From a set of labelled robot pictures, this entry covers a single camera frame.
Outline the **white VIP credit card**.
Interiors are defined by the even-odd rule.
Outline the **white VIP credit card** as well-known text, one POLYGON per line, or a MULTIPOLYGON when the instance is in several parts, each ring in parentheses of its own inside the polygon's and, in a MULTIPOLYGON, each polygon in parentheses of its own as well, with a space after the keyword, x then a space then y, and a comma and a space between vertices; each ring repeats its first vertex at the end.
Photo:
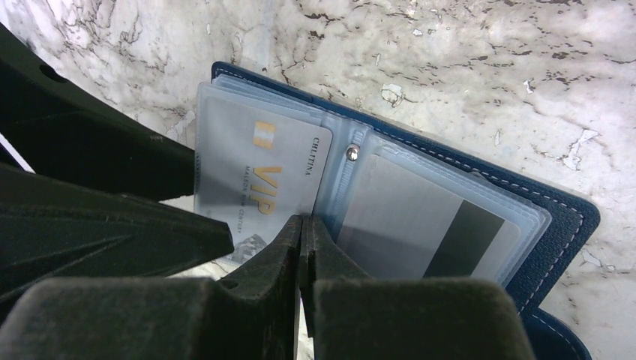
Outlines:
POLYGON ((212 94, 199 99, 195 210, 229 226, 233 263, 270 244, 291 215, 314 209, 332 132, 212 94))

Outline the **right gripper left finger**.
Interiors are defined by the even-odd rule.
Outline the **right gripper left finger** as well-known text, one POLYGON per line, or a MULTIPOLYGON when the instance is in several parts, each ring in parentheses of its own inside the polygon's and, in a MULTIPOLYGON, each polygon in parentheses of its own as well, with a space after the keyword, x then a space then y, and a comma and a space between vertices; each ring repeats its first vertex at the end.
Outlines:
POLYGON ((3 359, 294 359, 302 232, 220 280, 57 277, 29 289, 1 327, 3 359))

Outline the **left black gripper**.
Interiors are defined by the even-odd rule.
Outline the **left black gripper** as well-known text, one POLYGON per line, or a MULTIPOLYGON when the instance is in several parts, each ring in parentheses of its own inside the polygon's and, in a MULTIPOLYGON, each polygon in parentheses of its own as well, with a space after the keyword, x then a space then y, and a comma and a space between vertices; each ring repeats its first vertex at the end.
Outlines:
POLYGON ((172 208, 194 152, 59 76, 1 29, 1 315, 54 277, 167 276, 229 254, 227 224, 172 208))

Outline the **silver striped credit card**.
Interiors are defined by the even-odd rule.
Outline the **silver striped credit card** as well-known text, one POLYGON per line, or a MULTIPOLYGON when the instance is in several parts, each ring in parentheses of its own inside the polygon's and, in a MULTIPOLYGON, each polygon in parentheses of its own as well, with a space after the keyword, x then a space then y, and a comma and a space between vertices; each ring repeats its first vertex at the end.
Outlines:
POLYGON ((375 278, 494 280, 520 238, 510 220, 374 154, 337 245, 375 278))

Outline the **blue leather card holder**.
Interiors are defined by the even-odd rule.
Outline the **blue leather card holder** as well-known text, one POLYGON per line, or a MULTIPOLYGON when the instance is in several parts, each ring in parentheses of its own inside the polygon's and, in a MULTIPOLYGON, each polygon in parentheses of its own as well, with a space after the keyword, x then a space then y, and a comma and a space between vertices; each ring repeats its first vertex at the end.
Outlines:
POLYGON ((590 201, 222 61, 197 91, 196 213, 229 225, 237 265, 288 218, 384 280, 471 277, 514 300, 539 359, 588 359, 539 305, 598 227, 590 201))

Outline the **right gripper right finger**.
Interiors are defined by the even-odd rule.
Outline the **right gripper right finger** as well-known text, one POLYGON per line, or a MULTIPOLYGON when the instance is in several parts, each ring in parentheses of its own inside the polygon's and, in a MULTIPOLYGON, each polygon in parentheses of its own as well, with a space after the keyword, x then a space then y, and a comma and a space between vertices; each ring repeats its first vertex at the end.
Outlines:
POLYGON ((317 359, 533 359, 511 297, 470 277, 373 278, 314 216, 301 219, 298 282, 317 359))

